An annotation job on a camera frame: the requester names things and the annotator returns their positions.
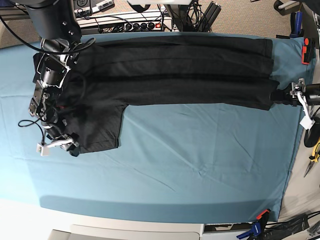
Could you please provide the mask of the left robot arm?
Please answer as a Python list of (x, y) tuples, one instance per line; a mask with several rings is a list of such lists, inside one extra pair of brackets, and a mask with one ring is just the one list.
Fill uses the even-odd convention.
[[(301, 0), (301, 4), (306, 5), (310, 9), (310, 16), (316, 26), (317, 32), (320, 31), (320, 2), (318, 0)], [(292, 12), (290, 17), (291, 33), (289, 36), (277, 35), (277, 39), (294, 39), (304, 37), (304, 30), (301, 28), (303, 25), (303, 13), (300, 11)], [(301, 53), (301, 63), (308, 66), (313, 57), (314, 50), (317, 44), (320, 43), (319, 38), (304, 37)], [(305, 85), (302, 81), (299, 84), (291, 83), (283, 90), (276, 90), (270, 95), (271, 101), (275, 104), (284, 104), (291, 106), (302, 106), (303, 104), (298, 100), (298, 92), (301, 93), (302, 102), (310, 106), (318, 106), (320, 104), (320, 85), (308, 84)]]

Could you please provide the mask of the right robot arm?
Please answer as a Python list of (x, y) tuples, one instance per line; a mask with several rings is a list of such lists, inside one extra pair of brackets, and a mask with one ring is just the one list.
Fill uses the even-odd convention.
[[(81, 43), (82, 33), (71, 0), (19, 0), (17, 3), (25, 7), (41, 37), (40, 60), (36, 65), (38, 77), (28, 107), (29, 114), (37, 118), (35, 124), (41, 128), (43, 136), (36, 150), (47, 156), (50, 148), (60, 147), (77, 157), (79, 136), (66, 132), (67, 122), (62, 115), (76, 107), (85, 96), (87, 81), (72, 69), (80, 52), (89, 48), (95, 39)], [(66, 107), (59, 107), (58, 99), (72, 76), (82, 80), (81, 94)]]

